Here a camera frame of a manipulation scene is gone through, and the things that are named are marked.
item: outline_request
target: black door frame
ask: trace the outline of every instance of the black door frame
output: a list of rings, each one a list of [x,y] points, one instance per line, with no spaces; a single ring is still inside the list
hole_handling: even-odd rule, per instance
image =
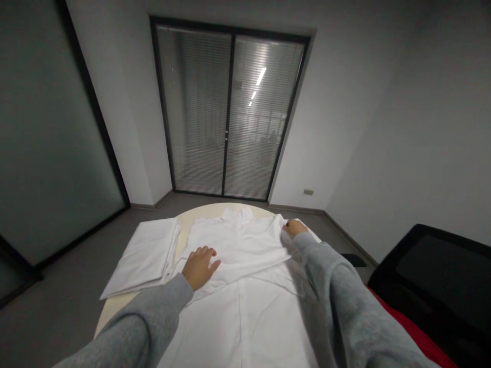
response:
[[[63,31],[67,37],[67,40],[70,44],[70,49],[75,59],[75,63],[77,65],[78,72],[80,74],[80,78],[82,79],[82,83],[87,93],[89,103],[92,108],[92,112],[94,114],[94,118],[97,123],[97,127],[99,133],[102,138],[102,142],[106,151],[106,154],[109,158],[109,162],[111,165],[111,169],[116,178],[116,182],[118,183],[118,188],[123,197],[124,207],[89,229],[84,234],[80,235],[78,238],[74,239],[69,244],[65,245],[62,249],[49,256],[47,259],[41,261],[36,265],[31,265],[8,241],[0,235],[0,257],[5,260],[9,265],[11,265],[14,269],[18,270],[19,274],[21,274],[26,282],[12,291],[10,294],[0,298],[0,308],[6,305],[8,302],[16,298],[22,292],[27,290],[31,285],[43,279],[41,275],[41,271],[47,267],[48,265],[55,262],[65,253],[75,248],[78,244],[84,241],[86,238],[103,228],[105,225],[113,221],[123,212],[130,208],[130,202],[128,197],[128,192],[126,191],[126,187],[124,185],[123,176],[121,175],[121,171],[118,166],[118,161],[116,160],[116,155],[114,153],[113,145],[109,138],[109,133],[107,132],[106,124],[104,122],[104,117],[102,116],[102,111],[99,106],[99,102],[97,100],[96,92],[94,90],[94,86],[92,84],[92,80],[90,74],[87,69],[87,65],[85,64],[85,59],[82,54],[82,49],[80,48],[80,43],[78,42],[77,34],[75,32],[75,27],[72,22],[72,18],[70,17],[70,12],[68,10],[68,6],[66,5],[65,0],[53,0],[56,5],[56,11],[60,18],[61,26]]]
[[[221,186],[221,195],[220,194],[209,194],[209,193],[199,193],[199,192],[191,192],[191,191],[183,191],[177,190],[175,187],[175,177],[174,177],[174,162],[172,158],[172,149],[170,142],[170,133],[169,133],[169,123],[167,119],[167,109],[165,104],[165,93],[164,93],[164,80],[162,75],[162,62],[160,60],[160,50],[159,50],[159,40],[157,36],[157,27],[158,26],[166,26],[166,27],[176,27],[179,29],[188,29],[195,31],[208,31],[208,32],[216,32],[216,33],[227,33],[232,35],[231,39],[231,47],[230,47],[230,68],[229,68],[229,89],[228,89],[228,99],[227,99],[227,121],[226,121],[226,133],[225,133],[225,152],[224,152],[224,171],[222,177],[222,186]],[[233,198],[233,199],[244,199],[251,201],[259,201],[266,202],[270,196],[271,187],[273,185],[273,181],[275,178],[276,169],[278,166],[278,161],[280,158],[281,150],[283,147],[283,143],[285,140],[286,131],[288,128],[288,123],[290,121],[290,117],[292,114],[293,105],[295,103],[295,98],[297,97],[297,90],[300,83],[300,79],[302,76],[302,72],[305,67],[305,59],[307,57],[307,51],[310,44],[309,36],[300,36],[293,35],[287,33],[280,32],[270,32],[270,31],[261,31],[250,28],[242,28],[242,27],[231,27],[231,26],[222,26],[215,25],[210,23],[203,22],[195,22],[189,20],[182,20],[176,18],[167,18],[167,17],[159,17],[159,16],[150,16],[150,28],[152,33],[152,43],[153,43],[153,55],[155,58],[155,68],[157,69],[157,80],[159,84],[159,93],[160,93],[160,103],[162,107],[162,116],[164,118],[164,130],[165,130],[165,141],[167,145],[167,157],[169,158],[169,168],[170,168],[170,177],[172,180],[172,189],[177,193],[189,193],[189,194],[201,194],[212,197],[221,197],[221,198]],[[283,132],[281,134],[280,144],[278,146],[278,151],[275,157],[275,163],[273,166],[273,171],[271,173],[270,183],[267,188],[266,198],[258,199],[258,198],[247,198],[247,197],[235,197],[235,196],[227,196],[225,195],[225,177],[227,173],[227,148],[228,148],[228,131],[229,131],[229,123],[230,123],[230,103],[232,98],[232,76],[233,76],[233,67],[234,67],[234,53],[235,53],[235,38],[237,35],[245,35],[257,38],[266,38],[275,41],[289,41],[289,42],[298,42],[304,44],[304,50],[302,54],[302,59],[300,60],[300,66],[297,72],[297,77],[295,80],[295,85],[292,91],[292,97],[290,99],[288,105],[288,111],[286,114],[286,120],[283,127]]]

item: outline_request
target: gray floor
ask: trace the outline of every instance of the gray floor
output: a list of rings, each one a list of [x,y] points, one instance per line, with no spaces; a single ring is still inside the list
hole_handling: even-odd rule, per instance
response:
[[[102,311],[99,296],[137,225],[217,202],[242,202],[267,208],[261,202],[174,193],[156,211],[126,211],[47,268],[42,282],[0,311],[0,365],[3,368],[50,367],[87,344]],[[340,253],[362,256],[321,215],[270,211],[281,213],[284,218],[301,219]],[[364,260],[368,267],[357,270],[367,282],[373,267]]]

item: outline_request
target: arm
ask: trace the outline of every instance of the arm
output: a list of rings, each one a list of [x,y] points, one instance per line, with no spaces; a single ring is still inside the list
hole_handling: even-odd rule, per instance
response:
[[[143,290],[121,309],[97,338],[59,362],[65,367],[155,367],[174,337],[179,313],[220,265],[214,249],[198,248],[167,284]]]
[[[437,366],[363,285],[353,266],[300,221],[285,230],[302,256],[307,277],[326,314],[336,360],[346,366]]]

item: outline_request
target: double door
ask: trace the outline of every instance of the double door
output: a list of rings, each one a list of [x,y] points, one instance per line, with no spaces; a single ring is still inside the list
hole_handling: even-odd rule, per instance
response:
[[[266,200],[308,37],[151,20],[174,190]]]

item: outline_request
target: horizontal blinds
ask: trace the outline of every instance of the horizontal blinds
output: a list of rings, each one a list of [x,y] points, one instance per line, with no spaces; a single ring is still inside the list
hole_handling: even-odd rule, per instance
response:
[[[266,199],[303,50],[236,37],[225,195]]]
[[[175,188],[221,194],[231,35],[158,28]]]

